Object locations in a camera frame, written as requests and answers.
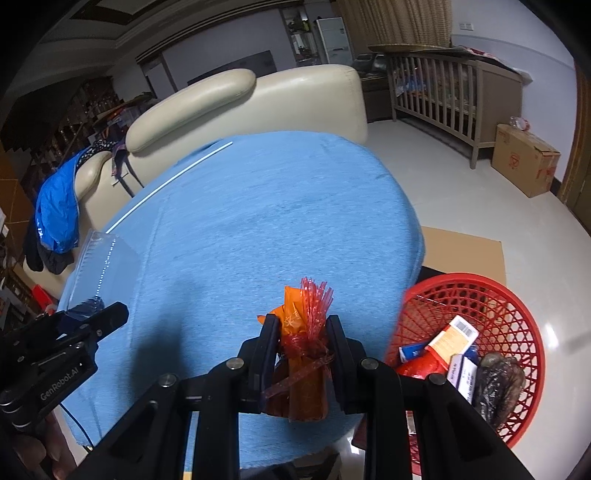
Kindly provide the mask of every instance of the blue jacket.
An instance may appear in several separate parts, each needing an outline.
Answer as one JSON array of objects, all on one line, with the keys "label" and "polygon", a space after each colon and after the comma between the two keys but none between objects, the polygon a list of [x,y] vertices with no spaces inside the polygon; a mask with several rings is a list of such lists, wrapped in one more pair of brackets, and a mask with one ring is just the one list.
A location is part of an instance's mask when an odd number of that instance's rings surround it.
[{"label": "blue jacket", "polygon": [[66,161],[41,186],[35,222],[41,243],[63,254],[78,246],[78,201],[74,192],[76,164],[84,149]]}]

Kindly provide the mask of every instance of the black cable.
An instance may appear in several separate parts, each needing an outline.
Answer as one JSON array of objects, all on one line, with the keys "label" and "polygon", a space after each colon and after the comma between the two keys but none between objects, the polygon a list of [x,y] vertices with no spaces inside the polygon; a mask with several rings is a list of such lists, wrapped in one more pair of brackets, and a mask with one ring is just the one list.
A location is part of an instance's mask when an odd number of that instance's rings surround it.
[{"label": "black cable", "polygon": [[92,440],[90,439],[90,437],[89,437],[89,436],[88,436],[88,434],[86,433],[86,430],[84,429],[84,427],[83,427],[82,425],[80,425],[80,422],[74,418],[74,415],[72,415],[72,414],[71,414],[71,413],[68,411],[68,409],[67,409],[67,408],[65,408],[65,406],[64,406],[62,403],[60,403],[60,407],[61,407],[61,408],[63,408],[63,410],[64,410],[64,411],[65,411],[65,412],[68,414],[68,416],[69,416],[69,417],[70,417],[72,420],[74,420],[74,423],[75,423],[76,425],[78,425],[78,428],[79,428],[79,429],[82,431],[82,433],[83,433],[83,434],[84,434],[84,436],[86,437],[86,440],[88,440],[88,443],[90,443],[90,446],[91,446],[92,448],[94,448],[95,446],[94,446],[94,444],[92,443]]}]

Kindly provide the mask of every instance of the robotic arm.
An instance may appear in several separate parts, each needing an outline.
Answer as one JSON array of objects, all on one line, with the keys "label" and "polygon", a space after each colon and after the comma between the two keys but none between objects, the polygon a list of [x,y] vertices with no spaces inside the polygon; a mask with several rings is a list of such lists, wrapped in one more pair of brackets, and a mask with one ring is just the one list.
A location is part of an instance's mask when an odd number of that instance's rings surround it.
[{"label": "robotic arm", "polygon": [[[57,321],[49,319],[44,317],[43,324]],[[114,304],[91,317],[84,324],[88,326],[80,325],[68,340],[57,339],[61,343],[49,348],[47,355],[40,348],[45,360],[29,363],[9,378],[9,383],[0,384],[4,389],[0,407],[6,422],[0,458],[5,463],[8,460],[6,464],[16,473],[9,478],[30,478],[22,465],[19,470],[18,457],[7,442],[10,430],[35,432],[34,426],[45,414],[96,371],[96,343],[126,319],[126,307]],[[383,362],[367,357],[360,342],[346,338],[336,315],[329,316],[326,330],[329,348],[335,353],[330,369],[340,408],[345,414],[368,415],[365,480],[412,478],[407,410],[414,414],[426,480],[532,480],[502,439],[444,376],[432,374],[426,380],[399,376]],[[237,480],[238,414],[263,411],[262,392],[271,385],[279,335],[279,320],[269,314],[258,337],[246,340],[238,356],[208,374],[186,380],[162,375],[69,480],[182,478],[194,411],[199,412],[199,422],[193,478]],[[17,341],[6,340],[5,345]],[[17,366],[25,362],[19,362],[20,357],[28,358],[23,351],[8,353],[2,360],[6,365],[14,366],[17,354]]]}]

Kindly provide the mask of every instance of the red plastic basket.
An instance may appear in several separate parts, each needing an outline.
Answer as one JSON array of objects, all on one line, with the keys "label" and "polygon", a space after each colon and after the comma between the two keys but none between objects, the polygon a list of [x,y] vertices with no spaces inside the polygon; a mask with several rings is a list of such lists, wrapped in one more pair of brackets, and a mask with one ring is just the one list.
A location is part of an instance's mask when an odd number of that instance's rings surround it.
[{"label": "red plastic basket", "polygon": [[[429,278],[410,288],[385,363],[400,364],[398,347],[431,340],[455,315],[478,329],[480,357],[488,352],[514,356],[525,372],[525,387],[515,410],[498,430],[513,447],[534,417],[544,386],[544,347],[529,310],[506,287],[490,278],[451,273]],[[414,466],[420,464],[418,448],[411,441]]]}]

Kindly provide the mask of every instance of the screw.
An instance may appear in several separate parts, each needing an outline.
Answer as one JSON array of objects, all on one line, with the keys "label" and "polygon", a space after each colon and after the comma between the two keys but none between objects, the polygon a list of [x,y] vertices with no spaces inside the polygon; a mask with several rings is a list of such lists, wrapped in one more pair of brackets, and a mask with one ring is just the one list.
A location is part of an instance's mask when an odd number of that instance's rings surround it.
[{"label": "screw", "polygon": [[446,378],[442,374],[431,374],[429,375],[429,381],[434,385],[443,385],[446,382]]},{"label": "screw", "polygon": [[361,366],[366,370],[375,370],[379,367],[379,362],[375,358],[367,357],[361,360]]},{"label": "screw", "polygon": [[158,385],[164,388],[172,387],[177,382],[176,375],[164,374],[158,377]]},{"label": "screw", "polygon": [[238,370],[244,366],[244,360],[239,356],[226,360],[226,367],[230,370]]}]

